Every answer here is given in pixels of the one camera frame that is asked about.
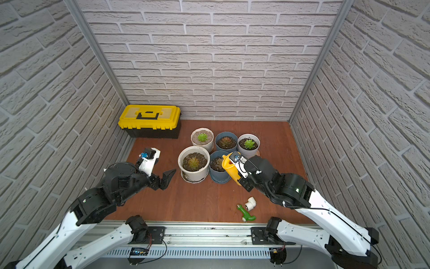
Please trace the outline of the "yellow watering can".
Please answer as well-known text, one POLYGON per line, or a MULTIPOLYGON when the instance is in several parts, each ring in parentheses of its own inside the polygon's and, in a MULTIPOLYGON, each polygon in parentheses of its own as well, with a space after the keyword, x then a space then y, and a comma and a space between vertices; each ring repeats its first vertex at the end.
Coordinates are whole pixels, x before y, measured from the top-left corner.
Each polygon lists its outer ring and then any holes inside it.
POLYGON ((239 179, 241 178, 238 174, 237 169, 235 168, 234 164, 230 161, 231 153, 229 153, 227 156, 223 156, 224 160, 222 162, 222 167, 227 171, 229 176, 236 182, 237 185, 241 186, 239 183, 239 179))

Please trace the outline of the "large white pot succulent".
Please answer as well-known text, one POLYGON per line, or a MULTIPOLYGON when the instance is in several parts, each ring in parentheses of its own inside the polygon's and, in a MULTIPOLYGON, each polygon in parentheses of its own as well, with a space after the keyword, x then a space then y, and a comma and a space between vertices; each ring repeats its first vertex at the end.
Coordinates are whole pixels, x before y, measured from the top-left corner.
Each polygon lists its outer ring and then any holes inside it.
POLYGON ((197 184, 209 175, 209 152, 200 146, 185 148, 178 157, 181 177, 188 183, 197 184))

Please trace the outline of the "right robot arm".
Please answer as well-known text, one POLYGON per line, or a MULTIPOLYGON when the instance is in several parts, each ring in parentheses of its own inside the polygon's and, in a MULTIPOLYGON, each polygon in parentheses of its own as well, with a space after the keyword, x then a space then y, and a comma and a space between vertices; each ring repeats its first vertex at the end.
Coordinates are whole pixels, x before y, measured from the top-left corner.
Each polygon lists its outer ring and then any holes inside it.
POLYGON ((318 225, 306 228, 271 217, 265 236, 271 243, 296 243, 331 257, 343 269, 376 269, 382 255, 375 248, 379 232, 362 227, 331 205, 316 188, 297 174, 280 173, 259 156, 238 155, 231 162, 247 190, 259 190, 272 203, 302 214, 318 225))

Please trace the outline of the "white pipe elbow fitting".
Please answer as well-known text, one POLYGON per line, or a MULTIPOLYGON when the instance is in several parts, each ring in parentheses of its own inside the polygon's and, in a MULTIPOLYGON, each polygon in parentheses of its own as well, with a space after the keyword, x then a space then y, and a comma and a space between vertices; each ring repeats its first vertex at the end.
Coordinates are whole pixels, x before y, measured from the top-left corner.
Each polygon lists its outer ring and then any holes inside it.
POLYGON ((257 202, 254 197, 250 197, 245 203, 245 208, 247 211, 251 211, 256 208, 257 202))

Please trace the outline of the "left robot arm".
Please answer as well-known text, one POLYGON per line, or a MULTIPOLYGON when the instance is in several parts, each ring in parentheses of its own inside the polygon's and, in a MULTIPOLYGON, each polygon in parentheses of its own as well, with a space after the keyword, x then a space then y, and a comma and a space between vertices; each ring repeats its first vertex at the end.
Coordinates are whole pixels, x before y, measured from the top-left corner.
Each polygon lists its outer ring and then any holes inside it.
POLYGON ((176 171, 161 177, 146 174, 128 162, 108 167, 99 184, 80 195, 64 214, 60 224, 34 251, 8 269, 82 269, 114 248, 128 243, 152 244, 153 236, 141 216, 129 217, 112 232, 84 246, 74 245, 98 223, 145 188, 165 190, 176 171))

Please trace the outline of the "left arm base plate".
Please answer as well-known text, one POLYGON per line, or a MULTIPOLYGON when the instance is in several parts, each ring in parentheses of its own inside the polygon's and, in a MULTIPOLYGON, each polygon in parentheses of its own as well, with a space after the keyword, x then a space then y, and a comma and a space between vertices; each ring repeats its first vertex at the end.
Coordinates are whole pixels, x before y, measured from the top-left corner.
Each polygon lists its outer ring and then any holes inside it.
POLYGON ((166 227, 165 226, 149 226, 142 228, 133 234, 133 239, 130 244, 162 244, 166 227))

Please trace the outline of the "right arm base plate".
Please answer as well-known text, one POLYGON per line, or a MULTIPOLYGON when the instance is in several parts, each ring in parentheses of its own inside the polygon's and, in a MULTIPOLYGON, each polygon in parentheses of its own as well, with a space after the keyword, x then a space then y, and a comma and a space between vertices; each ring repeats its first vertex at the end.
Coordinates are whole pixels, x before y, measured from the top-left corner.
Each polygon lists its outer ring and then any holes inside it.
POLYGON ((269 234, 263 227, 251 227, 251 239, 253 245, 296 245, 293 242, 284 242, 276 235, 269 234))

